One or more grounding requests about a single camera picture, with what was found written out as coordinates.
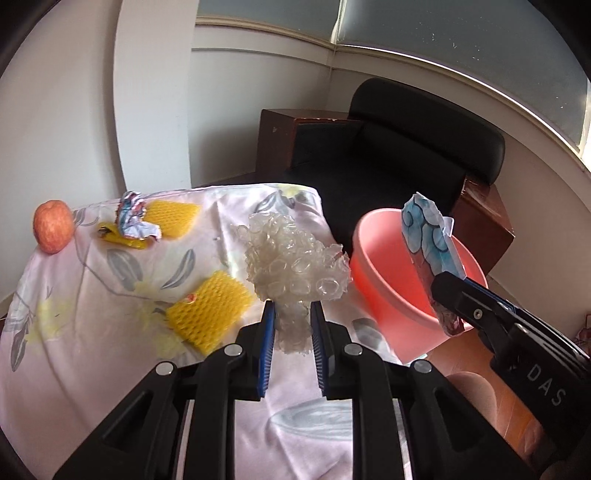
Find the table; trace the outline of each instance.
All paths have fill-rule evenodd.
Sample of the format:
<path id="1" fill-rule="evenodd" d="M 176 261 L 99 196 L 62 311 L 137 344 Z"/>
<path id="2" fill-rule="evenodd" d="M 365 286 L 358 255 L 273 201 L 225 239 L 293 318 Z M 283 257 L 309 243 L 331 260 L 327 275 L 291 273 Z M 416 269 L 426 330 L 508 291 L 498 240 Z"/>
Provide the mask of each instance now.
<path id="1" fill-rule="evenodd" d="M 291 215 L 325 244 L 334 240 L 315 190 L 287 184 L 208 187 L 148 196 L 202 206 L 175 241 L 133 250 L 96 237 L 117 200 L 75 211 L 74 239 L 56 255 L 33 253 L 0 338 L 0 426 L 25 465 L 49 480 L 77 445 L 153 366 L 200 361 L 164 322 L 164 309 L 216 270 L 246 282 L 245 245 L 236 234 L 255 211 Z M 224 338 L 260 319 L 256 301 Z M 324 304 L 327 319 L 390 361 L 362 297 L 350 285 Z M 266 397 L 236 403 L 236 478 L 350 478 L 350 401 L 327 402 L 313 355 L 274 352 Z M 260 455 L 265 452 L 264 461 Z"/>

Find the leaf pattern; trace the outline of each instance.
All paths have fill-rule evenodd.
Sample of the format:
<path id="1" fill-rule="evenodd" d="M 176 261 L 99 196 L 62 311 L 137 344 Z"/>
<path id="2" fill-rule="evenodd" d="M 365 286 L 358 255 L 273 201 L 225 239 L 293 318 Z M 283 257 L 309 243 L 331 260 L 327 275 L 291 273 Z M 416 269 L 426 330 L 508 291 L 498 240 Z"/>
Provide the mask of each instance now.
<path id="1" fill-rule="evenodd" d="M 281 430 L 303 437 L 337 441 L 353 438 L 350 400 L 306 401 L 275 413 L 269 421 Z"/>
<path id="2" fill-rule="evenodd" d="M 298 193 L 295 194 L 295 200 L 303 203 L 304 205 L 308 205 L 313 207 L 314 206 L 314 195 L 306 190 L 300 190 Z"/>
<path id="3" fill-rule="evenodd" d="M 25 347 L 27 346 L 27 340 L 25 335 L 29 331 L 29 318 L 25 322 L 25 325 L 19 330 L 12 340 L 12 349 L 10 351 L 10 366 L 13 372 L 17 371 L 18 366 L 21 364 L 23 357 L 25 356 Z"/>
<path id="4" fill-rule="evenodd" d="M 125 250 L 109 248 L 107 250 L 107 263 L 127 291 L 134 291 L 135 283 L 144 279 L 139 262 Z"/>
<path id="5" fill-rule="evenodd" d="M 23 325 L 25 325 L 26 321 L 26 316 L 20 318 L 7 317 L 4 321 L 4 328 L 2 332 L 14 332 L 16 330 L 20 330 Z"/>
<path id="6" fill-rule="evenodd" d="M 182 284 L 195 268 L 195 252 L 192 248 L 186 251 L 178 265 L 177 271 L 170 277 L 160 289 L 174 288 Z"/>
<path id="7" fill-rule="evenodd" d="M 86 216 L 86 207 L 79 208 L 78 210 L 74 211 L 74 225 L 78 226 L 84 221 L 84 217 Z"/>
<path id="8" fill-rule="evenodd" d="M 287 198 L 281 194 L 279 190 L 267 195 L 261 202 L 255 207 L 254 213 L 266 212 L 275 207 L 275 210 L 282 215 L 289 215 L 289 210 L 296 205 L 296 201 L 293 198 Z"/>

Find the printed flower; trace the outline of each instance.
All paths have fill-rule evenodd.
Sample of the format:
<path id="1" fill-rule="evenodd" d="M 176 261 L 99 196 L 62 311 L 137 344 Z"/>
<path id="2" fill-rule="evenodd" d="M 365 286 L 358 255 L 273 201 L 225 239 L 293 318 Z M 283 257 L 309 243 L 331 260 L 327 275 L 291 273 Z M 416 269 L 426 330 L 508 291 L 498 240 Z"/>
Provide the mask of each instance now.
<path id="1" fill-rule="evenodd" d="M 406 240 L 408 249 L 413 253 L 417 253 L 421 248 L 422 225 L 425 223 L 425 217 L 420 207 L 414 203 L 414 200 L 409 200 L 402 210 L 402 235 Z"/>
<path id="2" fill-rule="evenodd" d="M 41 343 L 58 338 L 72 318 L 71 302 L 50 297 L 37 304 L 35 318 L 25 336 L 27 342 Z"/>

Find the metal bolt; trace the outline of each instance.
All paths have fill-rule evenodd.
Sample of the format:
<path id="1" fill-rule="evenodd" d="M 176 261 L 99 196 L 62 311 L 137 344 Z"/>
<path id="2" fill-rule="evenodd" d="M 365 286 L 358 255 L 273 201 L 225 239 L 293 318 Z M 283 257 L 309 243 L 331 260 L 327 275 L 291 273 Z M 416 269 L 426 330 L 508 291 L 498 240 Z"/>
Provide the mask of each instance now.
<path id="1" fill-rule="evenodd" d="M 238 356 L 242 353 L 242 347 L 240 345 L 238 345 L 237 343 L 231 343 L 230 345 L 226 346 L 226 348 L 223 350 L 223 352 L 227 356 Z"/>
<path id="2" fill-rule="evenodd" d="M 361 355 L 363 347 L 358 343 L 348 343 L 345 345 L 345 353 L 351 356 Z"/>
<path id="3" fill-rule="evenodd" d="M 525 328 L 522 324 L 520 323 L 516 323 L 515 326 L 521 330 L 523 333 L 525 333 L 526 335 L 529 335 L 529 330 L 527 328 Z"/>
<path id="4" fill-rule="evenodd" d="M 413 368 L 419 373 L 428 374 L 433 369 L 433 366 L 426 360 L 417 360 L 413 363 Z"/>
<path id="5" fill-rule="evenodd" d="M 163 377 L 166 375 L 170 375 L 174 370 L 174 365 L 170 362 L 162 362 L 156 365 L 156 373 L 158 375 L 162 375 Z"/>

